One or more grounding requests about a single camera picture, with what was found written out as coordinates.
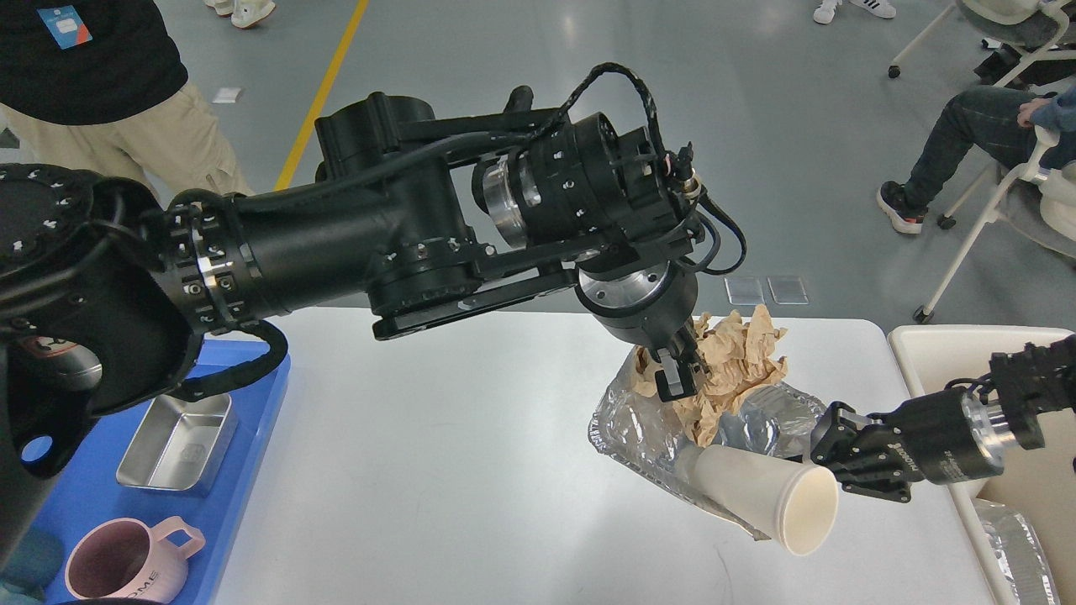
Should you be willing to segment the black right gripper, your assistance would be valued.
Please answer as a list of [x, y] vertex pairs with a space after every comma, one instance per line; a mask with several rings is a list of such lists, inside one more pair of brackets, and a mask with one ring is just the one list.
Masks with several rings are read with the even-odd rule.
[[[999, 403], [983, 403], [968, 391], [942, 391], [906, 400], [892, 413], [861, 416], [832, 402], [810, 434], [815, 463], [898, 463], [900, 444], [919, 472], [935, 486], [995, 477], [1004, 472], [1006, 449], [1018, 445]], [[900, 468], [837, 470], [845, 492], [907, 504], [910, 483]]]

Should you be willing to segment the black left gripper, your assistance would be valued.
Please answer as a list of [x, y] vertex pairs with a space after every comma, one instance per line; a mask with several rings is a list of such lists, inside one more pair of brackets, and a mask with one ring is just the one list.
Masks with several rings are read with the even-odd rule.
[[619, 340], [649, 349], [659, 364], [662, 402], [699, 394], [703, 360], [691, 327], [697, 279], [675, 263], [662, 263], [603, 281], [579, 272], [576, 293], [606, 329]]

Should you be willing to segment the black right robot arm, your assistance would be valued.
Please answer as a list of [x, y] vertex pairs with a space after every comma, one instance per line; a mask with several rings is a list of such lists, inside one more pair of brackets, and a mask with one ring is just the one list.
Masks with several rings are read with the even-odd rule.
[[1044, 447], [1039, 413], [1073, 407], [1073, 337], [995, 352], [989, 366], [890, 413], [858, 416], [831, 403], [811, 432], [811, 462], [846, 491], [893, 502], [908, 502], [920, 480], [954, 486], [999, 476], [1007, 448]]

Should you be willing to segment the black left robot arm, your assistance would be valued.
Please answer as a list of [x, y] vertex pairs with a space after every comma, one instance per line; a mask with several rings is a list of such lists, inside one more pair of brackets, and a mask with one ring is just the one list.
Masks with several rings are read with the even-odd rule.
[[696, 394], [697, 276], [723, 225], [656, 101], [596, 65], [558, 108], [437, 119], [374, 92], [316, 119], [318, 179], [252, 197], [3, 165], [3, 560], [96, 422], [161, 394], [247, 386], [287, 352], [270, 318], [364, 292], [379, 340], [574, 290]]

